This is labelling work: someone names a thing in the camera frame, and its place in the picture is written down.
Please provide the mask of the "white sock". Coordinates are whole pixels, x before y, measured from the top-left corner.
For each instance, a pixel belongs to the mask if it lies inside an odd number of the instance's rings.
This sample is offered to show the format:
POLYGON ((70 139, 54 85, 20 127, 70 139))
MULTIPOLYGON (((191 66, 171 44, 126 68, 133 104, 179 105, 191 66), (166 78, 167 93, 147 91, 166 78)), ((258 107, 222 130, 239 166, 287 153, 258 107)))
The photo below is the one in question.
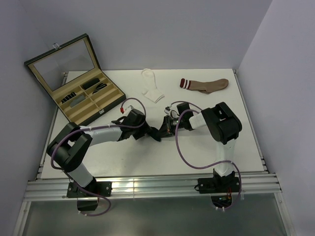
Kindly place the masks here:
POLYGON ((160 92, 156 86, 156 78, 153 70, 147 68, 143 69, 141 76, 144 85, 144 90, 142 91, 143 96, 154 103, 158 103, 164 98, 164 94, 160 92))

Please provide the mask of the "grey sock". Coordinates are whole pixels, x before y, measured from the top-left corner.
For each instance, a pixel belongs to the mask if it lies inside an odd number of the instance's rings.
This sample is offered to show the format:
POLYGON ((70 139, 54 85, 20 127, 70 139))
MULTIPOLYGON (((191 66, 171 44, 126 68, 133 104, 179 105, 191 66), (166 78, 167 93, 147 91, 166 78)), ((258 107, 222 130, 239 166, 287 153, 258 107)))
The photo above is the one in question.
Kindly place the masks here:
POLYGON ((69 106, 72 108, 72 107, 76 106, 77 104, 79 104, 80 102, 82 102, 84 100, 85 100, 85 96, 81 94, 81 95, 77 96, 76 98, 74 98, 71 101, 69 106))

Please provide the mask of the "navy blue sock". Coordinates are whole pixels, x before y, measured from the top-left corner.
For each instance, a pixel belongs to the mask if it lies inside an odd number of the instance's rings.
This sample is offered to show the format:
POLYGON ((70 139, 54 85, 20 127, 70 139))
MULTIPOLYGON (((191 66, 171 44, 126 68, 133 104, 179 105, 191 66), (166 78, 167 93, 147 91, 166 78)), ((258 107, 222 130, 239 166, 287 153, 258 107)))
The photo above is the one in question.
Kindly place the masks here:
POLYGON ((161 137, 159 135, 159 132, 155 127, 150 127, 150 130, 148 131, 148 135, 157 142, 161 141, 161 137))

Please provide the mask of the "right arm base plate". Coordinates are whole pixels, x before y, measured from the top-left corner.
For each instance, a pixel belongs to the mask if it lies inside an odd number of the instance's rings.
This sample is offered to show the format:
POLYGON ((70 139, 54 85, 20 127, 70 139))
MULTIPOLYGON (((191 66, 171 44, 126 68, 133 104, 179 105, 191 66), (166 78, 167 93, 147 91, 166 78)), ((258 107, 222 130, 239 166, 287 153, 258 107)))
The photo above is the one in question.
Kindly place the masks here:
POLYGON ((241 187, 238 177, 199 178, 194 187, 200 194, 239 192, 241 187))

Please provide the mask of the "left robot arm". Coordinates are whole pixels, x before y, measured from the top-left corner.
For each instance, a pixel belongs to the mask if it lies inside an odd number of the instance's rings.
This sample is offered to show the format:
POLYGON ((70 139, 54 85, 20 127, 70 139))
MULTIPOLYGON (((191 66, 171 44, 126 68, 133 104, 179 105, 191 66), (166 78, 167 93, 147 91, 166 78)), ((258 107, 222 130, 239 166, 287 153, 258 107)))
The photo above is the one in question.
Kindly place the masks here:
POLYGON ((114 121, 96 127, 78 126, 70 122, 48 145, 46 153, 78 184, 80 193, 91 196, 96 190, 96 180, 82 163, 88 148, 105 142, 126 140, 130 136, 135 140, 145 135, 152 137, 155 131, 146 121, 140 121, 139 124, 114 121))

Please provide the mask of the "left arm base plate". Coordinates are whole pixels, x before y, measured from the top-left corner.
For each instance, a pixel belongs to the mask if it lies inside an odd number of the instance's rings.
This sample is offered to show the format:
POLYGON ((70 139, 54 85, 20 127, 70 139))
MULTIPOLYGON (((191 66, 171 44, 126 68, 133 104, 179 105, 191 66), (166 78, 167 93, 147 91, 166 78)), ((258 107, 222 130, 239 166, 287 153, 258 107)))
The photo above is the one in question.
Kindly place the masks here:
POLYGON ((83 188, 75 182, 71 182, 68 185, 67 198, 86 198, 86 197, 96 197, 100 198, 110 197, 112 190, 112 182, 110 181, 97 181, 87 188, 83 188))

